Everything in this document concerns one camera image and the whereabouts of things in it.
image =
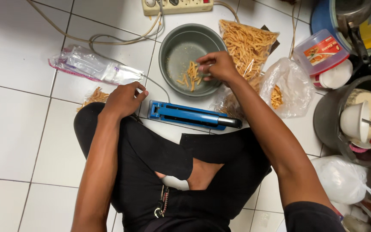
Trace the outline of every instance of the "hand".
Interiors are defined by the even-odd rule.
[[[108,97],[101,115],[111,115],[113,119],[121,120],[134,113],[147,95],[146,88],[137,81],[128,85],[119,85]]]
[[[228,86],[230,81],[242,78],[235,68],[232,57],[226,51],[211,52],[198,58],[196,62],[200,63],[199,72],[211,74],[204,77],[205,81],[216,78]]]

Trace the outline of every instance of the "power strip switch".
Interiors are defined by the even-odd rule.
[[[153,7],[149,7],[146,1],[141,0],[143,4],[143,11],[145,16],[158,15],[160,7],[155,4]],[[213,8],[214,0],[157,0],[162,4],[164,14],[181,14],[181,13],[193,13],[193,12],[205,12],[210,11]]]

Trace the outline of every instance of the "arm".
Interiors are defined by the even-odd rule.
[[[146,98],[148,92],[145,90],[138,82],[119,86],[110,94],[99,114],[78,189],[72,232],[107,231],[111,192],[117,175],[120,122],[134,113]]]
[[[311,201],[331,208],[317,173],[296,137],[273,110],[237,72],[227,52],[213,52],[197,60],[199,71],[210,73],[231,88],[251,130],[279,180],[283,208],[297,201]]]

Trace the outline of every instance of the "white tile floor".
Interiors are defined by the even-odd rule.
[[[42,3],[37,3],[38,7],[62,30],[81,38],[98,33],[134,38],[153,22],[143,15],[139,0],[36,2]],[[292,6],[279,0],[225,2],[237,11],[241,23],[256,27],[265,24],[271,31],[280,32],[281,45],[270,55],[265,69],[280,57],[288,56],[293,35]],[[310,35],[314,2],[302,0],[295,6],[297,43]],[[214,6],[213,11],[205,13],[167,15],[166,29],[153,38],[132,45],[96,48],[148,73],[167,89],[173,103],[207,109],[216,96],[186,98],[172,91],[161,76],[157,56],[160,42],[176,26],[200,23],[219,33],[221,18],[234,20],[231,12],[222,6]],[[69,44],[81,43],[65,39],[25,0],[0,0],[0,231],[70,230],[85,164],[73,130],[75,109],[95,87],[100,86],[105,92],[115,87],[57,73],[49,67],[47,58]],[[148,100],[166,101],[167,96],[154,83],[144,81],[143,84],[150,92],[139,110],[140,116],[145,117]],[[312,122],[314,107],[321,97],[316,95],[306,117],[284,120],[310,158],[322,153]],[[181,133],[221,133],[143,121],[148,128],[177,143]],[[272,172],[231,221],[230,228],[233,232],[274,232],[284,219],[282,213],[277,176]],[[122,232],[121,219],[122,215],[111,207],[108,231]]]

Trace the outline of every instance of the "person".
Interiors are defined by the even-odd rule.
[[[71,231],[106,231],[111,203],[128,232],[230,232],[230,220],[271,166],[287,231],[344,231],[301,145],[228,53],[209,53],[197,62],[199,72],[211,74],[206,81],[216,78],[231,88],[250,128],[183,134],[176,144],[129,117],[147,97],[145,87],[119,86],[107,103],[91,103],[75,117],[87,162]],[[164,186],[165,175],[187,180],[190,190]]]

